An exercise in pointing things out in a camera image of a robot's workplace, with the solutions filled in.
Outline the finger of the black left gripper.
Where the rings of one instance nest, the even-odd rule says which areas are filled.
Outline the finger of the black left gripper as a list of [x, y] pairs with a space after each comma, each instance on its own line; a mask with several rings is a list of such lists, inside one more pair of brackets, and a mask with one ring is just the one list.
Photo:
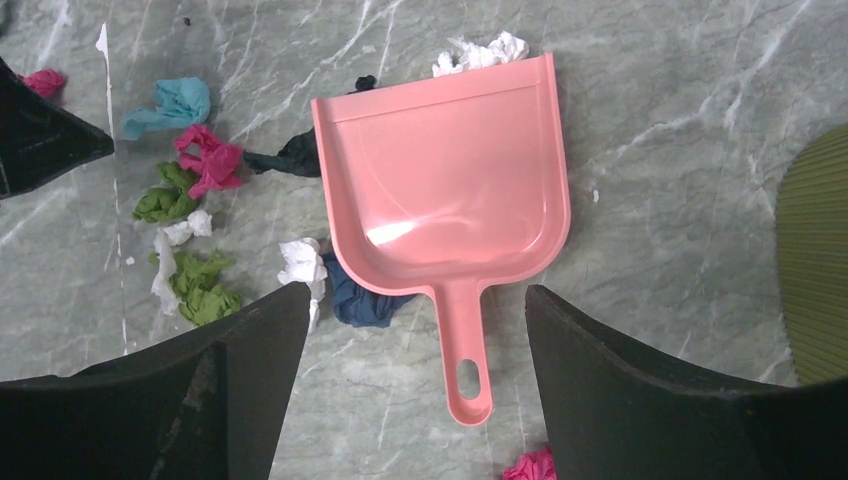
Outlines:
[[70, 170], [114, 153], [103, 130], [56, 104], [66, 77], [29, 76], [1, 64], [1, 197], [31, 192]]

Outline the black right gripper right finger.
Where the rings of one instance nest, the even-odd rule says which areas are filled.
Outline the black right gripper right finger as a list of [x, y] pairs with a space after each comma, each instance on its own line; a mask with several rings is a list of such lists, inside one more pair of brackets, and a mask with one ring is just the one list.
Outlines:
[[636, 340], [541, 285], [525, 318], [561, 479], [843, 479], [847, 383], [758, 383]]

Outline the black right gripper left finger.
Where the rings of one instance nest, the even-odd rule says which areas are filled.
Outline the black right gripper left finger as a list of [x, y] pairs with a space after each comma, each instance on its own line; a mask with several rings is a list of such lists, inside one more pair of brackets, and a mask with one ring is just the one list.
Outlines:
[[290, 284], [74, 375], [4, 382], [2, 477], [268, 478], [308, 321]]

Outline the pink plastic dustpan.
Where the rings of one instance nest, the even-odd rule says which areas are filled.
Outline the pink plastic dustpan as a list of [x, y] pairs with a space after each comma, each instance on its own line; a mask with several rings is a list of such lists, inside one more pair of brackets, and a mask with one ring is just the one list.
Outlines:
[[547, 268], [571, 225], [554, 55], [311, 109], [338, 261], [370, 291], [433, 301], [448, 409], [485, 423], [482, 293]]

